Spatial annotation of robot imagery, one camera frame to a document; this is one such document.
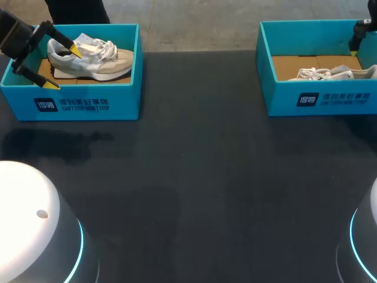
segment beige sneaker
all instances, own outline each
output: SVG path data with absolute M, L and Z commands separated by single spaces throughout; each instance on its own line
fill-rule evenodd
M 81 34 L 74 42 L 82 58 L 71 54 L 56 40 L 48 41 L 47 54 L 55 68 L 55 78 L 91 77 L 97 81 L 111 81 L 132 69 L 133 52 L 118 49 L 111 41 Z
M 334 69 L 300 69 L 297 78 L 289 81 L 320 81 L 320 80 L 370 80 L 377 79 L 377 65 L 367 70 L 353 70 L 345 65 Z

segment shoelace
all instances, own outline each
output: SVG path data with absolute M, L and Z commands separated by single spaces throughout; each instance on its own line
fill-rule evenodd
M 310 69 L 300 69 L 297 75 L 297 78 L 308 78 L 313 81 L 317 80 L 328 80 L 329 76 L 326 74 L 329 72 L 329 69 L 318 69 L 310 68 Z
M 103 40 L 100 40 L 98 38 L 95 38 L 93 40 L 93 43 L 98 42 L 98 44 L 95 46 L 98 51 L 97 52 L 92 52 L 90 55 L 97 55 L 97 54 L 102 54 L 102 57 L 100 60 L 103 59 L 114 59 L 117 56 L 117 46 L 112 43 L 110 40 L 105 42 Z

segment shoe box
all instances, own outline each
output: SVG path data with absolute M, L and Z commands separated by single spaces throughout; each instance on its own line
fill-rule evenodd
M 288 81 L 301 68 L 362 70 L 377 64 L 377 33 L 357 57 L 348 42 L 355 20 L 261 22 L 256 65 L 269 116 L 376 114 L 377 80 Z
M 74 40 L 82 32 L 93 38 L 112 41 L 118 48 L 134 53 L 130 75 L 111 82 L 94 80 L 56 80 L 47 60 L 45 36 L 25 60 L 32 71 L 55 81 L 60 90 L 40 88 L 26 78 L 12 73 L 11 61 L 0 89 L 19 121 L 136 120 L 139 115 L 143 76 L 143 48 L 139 26 L 56 25 L 57 30 Z

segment printed logo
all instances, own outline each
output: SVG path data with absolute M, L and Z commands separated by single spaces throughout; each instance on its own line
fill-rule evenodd
M 371 93 L 324 93 L 320 105 L 366 105 L 370 97 Z
M 319 93 L 302 93 L 297 101 L 297 107 L 306 107 L 316 105 Z
M 57 112 L 57 106 L 52 98 L 35 98 L 35 105 L 40 112 Z

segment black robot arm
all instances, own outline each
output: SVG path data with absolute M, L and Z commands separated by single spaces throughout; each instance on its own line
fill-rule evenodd
M 0 50 L 14 60 L 12 63 L 13 73 L 23 75 L 42 88 L 59 90 L 58 84 L 31 71 L 22 64 L 26 57 L 38 46 L 45 34 L 60 42 L 76 56 L 81 57 L 74 42 L 57 31 L 49 21 L 42 22 L 34 28 L 11 13 L 0 9 Z
M 356 56 L 362 40 L 366 37 L 366 33 L 377 31 L 377 0 L 368 1 L 368 10 L 371 18 L 357 21 L 353 28 L 353 37 L 348 44 L 352 56 Z

